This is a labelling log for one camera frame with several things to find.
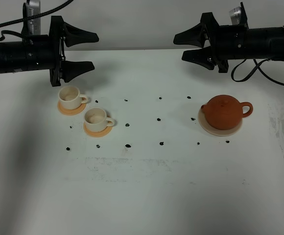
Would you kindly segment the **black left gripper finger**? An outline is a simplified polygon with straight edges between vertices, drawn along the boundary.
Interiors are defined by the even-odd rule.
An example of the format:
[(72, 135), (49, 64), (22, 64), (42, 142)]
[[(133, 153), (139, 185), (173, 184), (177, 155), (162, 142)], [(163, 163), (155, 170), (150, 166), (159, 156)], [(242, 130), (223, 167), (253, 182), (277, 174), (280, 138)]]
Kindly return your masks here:
[(94, 65), (92, 62), (71, 62), (71, 61), (62, 61), (62, 79), (65, 83), (69, 83), (74, 78), (94, 70)]
[(96, 43), (99, 41), (99, 37), (96, 33), (79, 29), (68, 23), (63, 24), (63, 29), (65, 32), (64, 41), (67, 47), (85, 43)]

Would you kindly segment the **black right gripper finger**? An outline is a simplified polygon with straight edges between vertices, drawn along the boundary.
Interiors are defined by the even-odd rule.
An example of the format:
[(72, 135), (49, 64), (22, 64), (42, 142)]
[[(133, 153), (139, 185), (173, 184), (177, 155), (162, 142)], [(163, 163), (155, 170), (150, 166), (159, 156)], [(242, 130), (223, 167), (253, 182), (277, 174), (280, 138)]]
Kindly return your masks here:
[(182, 60), (203, 66), (208, 70), (213, 70), (215, 67), (211, 47), (205, 47), (202, 49), (195, 50), (186, 50), (183, 52)]
[(205, 31), (201, 23), (184, 32), (175, 35), (175, 45), (191, 45), (203, 48), (205, 44)]

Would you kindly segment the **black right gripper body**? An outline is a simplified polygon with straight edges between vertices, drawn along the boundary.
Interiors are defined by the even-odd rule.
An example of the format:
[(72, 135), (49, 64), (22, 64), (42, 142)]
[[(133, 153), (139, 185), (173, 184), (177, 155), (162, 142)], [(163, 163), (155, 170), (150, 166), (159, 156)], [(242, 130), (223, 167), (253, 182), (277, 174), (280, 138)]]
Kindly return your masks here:
[(208, 36), (215, 66), (219, 73), (228, 72), (228, 60), (235, 58), (238, 45), (243, 44), (247, 28), (242, 25), (219, 25), (211, 12), (203, 13), (200, 20)]

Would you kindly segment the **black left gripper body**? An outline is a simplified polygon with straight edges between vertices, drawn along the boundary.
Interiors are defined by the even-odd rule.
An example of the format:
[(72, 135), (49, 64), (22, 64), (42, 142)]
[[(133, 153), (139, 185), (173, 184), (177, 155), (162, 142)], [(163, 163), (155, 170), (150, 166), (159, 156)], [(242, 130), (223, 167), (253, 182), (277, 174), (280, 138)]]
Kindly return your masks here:
[(61, 16), (52, 16), (48, 35), (30, 35), (26, 25), (22, 29), (22, 34), (25, 36), (23, 39), (26, 55), (25, 70), (49, 70), (50, 83), (53, 87), (61, 85), (59, 71), (63, 24)]

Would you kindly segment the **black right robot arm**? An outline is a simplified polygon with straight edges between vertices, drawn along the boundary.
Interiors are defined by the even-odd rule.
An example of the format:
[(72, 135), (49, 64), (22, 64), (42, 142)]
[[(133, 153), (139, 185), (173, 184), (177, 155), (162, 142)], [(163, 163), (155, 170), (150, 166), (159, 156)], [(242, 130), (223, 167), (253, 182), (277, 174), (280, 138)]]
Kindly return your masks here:
[(198, 25), (176, 34), (173, 42), (197, 47), (184, 51), (183, 61), (209, 70), (218, 66), (219, 73), (227, 73), (230, 60), (284, 62), (284, 26), (249, 29), (246, 24), (219, 25), (211, 12), (202, 14)]

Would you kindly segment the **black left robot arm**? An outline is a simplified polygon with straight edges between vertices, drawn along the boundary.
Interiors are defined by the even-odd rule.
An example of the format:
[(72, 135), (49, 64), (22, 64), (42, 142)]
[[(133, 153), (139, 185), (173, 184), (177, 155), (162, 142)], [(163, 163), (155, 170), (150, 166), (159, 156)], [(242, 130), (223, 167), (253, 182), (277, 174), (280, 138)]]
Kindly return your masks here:
[(76, 28), (61, 16), (52, 16), (48, 35), (25, 35), (3, 30), (0, 37), (0, 74), (49, 70), (53, 87), (95, 69), (92, 62), (66, 60), (64, 48), (96, 43), (96, 33)]

